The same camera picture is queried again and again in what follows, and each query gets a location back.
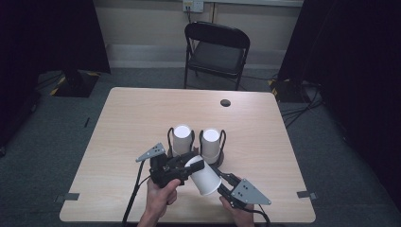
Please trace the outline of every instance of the black wire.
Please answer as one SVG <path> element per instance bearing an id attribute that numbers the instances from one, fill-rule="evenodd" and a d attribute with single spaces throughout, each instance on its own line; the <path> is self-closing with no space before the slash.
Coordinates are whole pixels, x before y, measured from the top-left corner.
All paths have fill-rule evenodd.
<path id="1" fill-rule="evenodd" d="M 39 90 L 41 90 L 41 89 L 43 89 L 43 88 L 45 88 L 45 87 L 51 85 L 52 83 L 54 83 L 54 82 L 56 82 L 57 80 L 59 80 L 59 78 L 60 78 L 61 75 L 63 75 L 63 74 L 64 74 L 64 72 L 61 71 L 61 72 L 60 72 L 59 74 L 57 74 L 56 76 L 53 76 L 53 77 L 51 77 L 51 78 L 49 78 L 49 79 L 45 79 L 44 81 L 38 83 L 38 84 L 36 85 L 36 90 L 39 91 Z M 42 84 L 44 84 L 44 83 L 50 81 L 51 79 L 53 79 L 53 81 L 47 83 L 47 84 L 44 85 L 44 86 L 41 86 Z"/>
<path id="2" fill-rule="evenodd" d="M 263 212 L 261 212 L 261 211 L 258 211 L 258 210 L 250 210 L 250 209 L 247 209 L 247 208 L 245 208 L 245 207 L 243 207 L 243 208 L 241 208 L 242 210 L 244 210 L 244 211 L 246 211 L 246 212 L 250 212 L 250 213 L 256 213 L 256 214 L 259 214 L 259 215 L 262 215 L 263 216 L 263 218 L 265 219 L 265 221 L 266 221 L 266 226 L 270 226 L 270 218 L 269 218 L 269 216 L 265 213 L 265 211 L 263 211 L 263 209 L 262 209 L 262 211 Z"/>
<path id="3" fill-rule="evenodd" d="M 139 187 L 145 181 L 145 180 L 143 180 L 141 183 L 139 183 L 139 179 L 141 178 L 141 173 L 142 173 L 142 168 L 144 166 L 144 162 L 145 162 L 145 160 L 142 161 L 141 165 L 139 166 L 138 176 L 136 177 L 135 187 L 133 188 L 133 192 L 132 192 L 132 195 L 131 195 L 131 198 L 130 198 L 130 202 L 128 203 L 127 210 L 126 210 L 126 212 L 124 214 L 124 217 L 123 217 L 123 222 L 122 222 L 122 226 L 123 227 L 125 227 L 126 224 L 127 224 L 128 215 L 130 214 L 130 211 L 131 211 L 131 208 L 132 208 L 132 205 L 133 205 L 133 201 L 135 200 L 135 197 L 136 197 L 136 194 L 138 193 Z"/>
<path id="4" fill-rule="evenodd" d="M 186 16 L 188 17 L 188 22 L 191 24 L 191 7 L 185 7 L 186 8 Z"/>
<path id="5" fill-rule="evenodd" d="M 319 106 L 322 105 L 322 104 L 323 104 L 323 100 L 321 99 L 319 102 L 316 102 L 316 104 L 310 106 L 308 109 L 309 109 L 309 110 L 315 109 L 315 108 L 319 107 Z M 289 112 L 289 111 L 291 111 L 291 113 L 284 113 L 284 114 L 282 114 L 281 116 L 287 116 L 287 115 L 291 115 L 291 114 L 297 114 L 297 113 L 302 112 L 304 109 L 305 109 L 305 107 L 300 107 L 300 108 L 293 109 L 293 110 L 285 110 L 285 111 L 282 111 L 282 112 Z"/>
<path id="6" fill-rule="evenodd" d="M 144 181 L 146 181 L 147 179 L 149 179 L 150 178 L 150 176 L 147 176 L 139 185 L 142 185 L 142 183 L 144 182 Z"/>
<path id="7" fill-rule="evenodd" d="M 249 79 L 260 79 L 260 80 L 272 80 L 273 78 L 269 79 L 262 79 L 262 78 L 256 78 L 256 77 L 250 77 L 250 76 L 242 76 L 243 78 L 249 78 Z"/>
<path id="8" fill-rule="evenodd" d="M 212 6 L 212 23 L 215 22 L 215 9 L 216 9 L 216 3 L 213 3 L 213 6 Z"/>
<path id="9" fill-rule="evenodd" d="M 235 84 L 236 84 L 236 81 L 234 81 L 233 79 L 229 79 L 229 78 L 224 78 L 224 79 L 227 79 L 227 80 L 231 81 L 232 83 L 235 83 Z M 244 88 L 244 86 L 242 86 L 241 84 L 238 84 L 238 85 L 239 85 L 240 88 L 242 88 L 242 90 L 248 91 L 248 90 L 247 90 L 246 88 Z"/>
<path id="10" fill-rule="evenodd" d="M 197 87 L 197 86 L 190 85 L 190 84 L 186 84 L 186 87 L 191 87 L 191 88 L 195 88 L 195 89 L 198 89 L 198 90 L 202 90 L 201 87 Z"/>
<path id="11" fill-rule="evenodd" d="M 309 105 L 307 105 L 303 110 L 301 110 L 300 111 L 300 113 L 298 114 L 298 115 L 296 115 L 296 116 L 291 116 L 291 117 L 289 117 L 288 119 L 286 119 L 284 122 L 286 122 L 287 120 L 289 120 L 290 118 L 292 118 L 292 117 L 295 117 L 291 122 L 289 122 L 287 125 L 286 125 L 286 129 L 292 124 L 292 123 L 294 123 L 302 114 L 304 114 L 307 110 L 310 110 L 310 108 L 311 108 L 311 106 L 312 106 L 312 104 L 314 103 L 314 101 L 315 101 L 315 99 L 316 99 L 316 96 L 318 95 L 318 89 L 316 90 L 316 93 L 315 93 L 315 95 L 313 96 L 313 98 L 312 98 L 312 100 L 310 101 L 310 103 L 309 103 Z"/>
<path id="12" fill-rule="evenodd" d="M 310 107 L 309 107 L 310 109 L 317 107 L 317 106 L 312 106 L 312 104 L 313 104 L 314 100 L 316 99 L 316 96 L 318 95 L 318 92 L 319 92 L 319 90 L 317 89 L 316 92 L 315 92 L 315 95 L 313 96 L 312 100 L 311 100 L 310 103 L 308 104 L 308 106 L 310 106 Z M 297 114 L 297 113 L 302 112 L 304 109 L 305 109 L 305 107 L 296 108 L 296 109 L 292 109 L 292 110 L 284 110 L 284 111 L 281 111 L 281 112 L 290 112 L 290 111 L 292 111 L 292 113 L 284 113 L 284 114 L 282 114 L 281 116 L 286 116 L 286 115 L 290 115 L 290 114 Z"/>

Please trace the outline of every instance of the cup rim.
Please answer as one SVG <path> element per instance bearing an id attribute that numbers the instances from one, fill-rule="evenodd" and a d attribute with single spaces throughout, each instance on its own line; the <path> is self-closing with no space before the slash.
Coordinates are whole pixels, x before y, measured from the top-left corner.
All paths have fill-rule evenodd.
<path id="1" fill-rule="evenodd" d="M 188 133 L 185 137 L 181 137 L 181 136 L 179 136 L 179 135 L 177 135 L 177 134 L 175 133 L 176 129 L 179 128 L 179 127 L 181 127 L 181 126 L 186 127 L 186 128 L 188 129 L 188 131 L 189 131 L 189 133 Z M 189 128 L 189 126 L 188 126 L 188 125 L 185 125 L 185 124 L 176 125 L 176 126 L 174 127 L 173 135 L 176 136 L 177 138 L 185 139 L 185 138 L 187 138 L 188 136 L 191 135 L 191 128 Z"/>
<path id="2" fill-rule="evenodd" d="M 200 195 L 201 196 L 209 196 L 209 195 L 211 195 L 212 193 L 214 193 L 216 190 L 218 190 L 218 188 L 221 186 L 221 178 L 219 178 L 219 180 L 218 180 L 218 185 L 213 189 L 213 190 L 211 190 L 210 192 L 207 192 L 207 193 L 200 193 Z"/>
<path id="3" fill-rule="evenodd" d="M 216 132 L 218 133 L 218 138 L 217 138 L 216 140 L 213 140 L 213 141 L 207 140 L 207 139 L 204 137 L 204 135 L 206 134 L 207 131 L 216 131 Z M 207 128 L 207 129 L 205 129 L 205 130 L 203 131 L 202 139 L 206 140 L 207 142 L 213 143 L 213 142 L 216 142 L 219 138 L 220 138 L 220 131 L 219 131 L 218 129 L 216 129 L 216 128 Z"/>
<path id="4" fill-rule="evenodd" d="M 218 161 L 218 157 L 214 158 L 208 158 L 208 157 L 202 157 L 203 161 L 206 162 L 208 165 L 213 165 Z"/>
<path id="5" fill-rule="evenodd" d="M 188 165 L 189 162 L 191 162 L 191 161 L 192 161 L 193 159 L 195 159 L 195 158 L 198 159 L 198 157 L 200 157 L 200 159 L 199 159 L 198 161 L 203 160 L 203 158 L 198 154 L 198 155 L 196 155 L 195 157 L 193 157 L 193 158 L 191 158 L 190 160 L 188 160 L 188 162 L 186 162 L 184 166 L 185 166 L 185 167 L 188 167 L 188 166 L 190 166 L 191 164 L 194 164 L 194 163 L 198 162 L 198 161 L 192 162 L 192 163 L 190 163 L 190 164 Z"/>
<path id="6" fill-rule="evenodd" d="M 209 157 L 209 156 L 203 155 L 203 154 L 201 155 L 201 157 L 202 157 L 202 158 L 205 157 L 205 158 L 208 158 L 208 159 L 214 159 L 214 158 L 218 157 L 218 156 L 220 155 L 220 153 L 221 153 L 221 151 L 218 150 L 218 154 L 217 154 L 216 156 L 214 156 L 214 157 Z"/>
<path id="7" fill-rule="evenodd" d="M 180 154 L 180 153 L 177 152 L 174 148 L 171 148 L 171 154 L 172 154 L 172 153 L 175 153 L 175 154 L 177 154 L 177 155 L 183 155 L 183 154 L 186 154 L 187 152 Z"/>

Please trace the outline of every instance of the white paper cup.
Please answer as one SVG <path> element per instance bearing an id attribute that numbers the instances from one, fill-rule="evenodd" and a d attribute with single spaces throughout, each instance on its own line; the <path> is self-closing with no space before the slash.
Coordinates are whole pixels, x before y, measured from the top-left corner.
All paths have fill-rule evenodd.
<path id="1" fill-rule="evenodd" d="M 202 158 L 197 155 L 190 159 L 185 164 L 185 167 L 191 166 L 191 164 L 194 164 L 200 160 L 202 160 Z M 209 165 L 207 165 L 206 162 L 204 162 L 204 169 L 192 173 L 191 179 L 197 186 L 202 196 L 212 194 L 221 185 L 221 178 L 218 176 L 218 174 L 215 173 L 215 171 L 213 171 L 213 169 Z"/>
<path id="2" fill-rule="evenodd" d="M 203 132 L 203 136 L 201 138 L 201 156 L 203 158 L 206 157 L 208 160 L 211 160 L 218 157 L 220 153 L 219 138 L 220 138 L 220 133 L 216 129 L 206 129 Z"/>
<path id="3" fill-rule="evenodd" d="M 185 154 L 191 150 L 192 143 L 191 129 L 187 125 L 178 125 L 173 133 L 173 150 L 175 154 Z"/>

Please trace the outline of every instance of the black curtain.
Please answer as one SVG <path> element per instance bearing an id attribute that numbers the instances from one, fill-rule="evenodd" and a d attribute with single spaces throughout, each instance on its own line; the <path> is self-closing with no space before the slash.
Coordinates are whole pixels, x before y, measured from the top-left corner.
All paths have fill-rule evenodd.
<path id="1" fill-rule="evenodd" d="M 279 79 L 322 85 L 347 142 L 401 210 L 400 1 L 305 0 Z"/>
<path id="2" fill-rule="evenodd" d="M 110 73 L 92 0 L 0 0 L 0 145 L 38 76 L 65 68 Z"/>

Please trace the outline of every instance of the wooden table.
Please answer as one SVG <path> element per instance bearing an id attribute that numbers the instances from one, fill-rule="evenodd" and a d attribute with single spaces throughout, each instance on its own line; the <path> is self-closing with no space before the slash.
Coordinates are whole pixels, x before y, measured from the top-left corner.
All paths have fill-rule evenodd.
<path id="1" fill-rule="evenodd" d="M 221 106 L 222 99 L 229 99 L 231 106 Z M 121 221 L 139 168 L 135 159 L 158 142 L 168 148 L 167 131 L 178 124 L 191 127 L 197 138 L 207 128 L 226 131 L 219 169 L 248 179 L 271 200 L 271 205 L 263 206 L 271 222 L 315 220 L 310 199 L 297 196 L 306 191 L 305 183 L 272 94 L 144 88 L 110 91 L 69 191 L 79 193 L 79 198 L 65 201 L 61 220 Z M 199 146 L 198 139 L 194 146 Z M 148 170 L 146 161 L 142 179 Z M 218 192 L 203 197 L 190 179 L 177 190 L 177 201 L 160 222 L 233 222 Z M 144 183 L 128 221 L 139 221 L 146 193 Z M 254 218 L 264 222 L 260 215 Z"/>

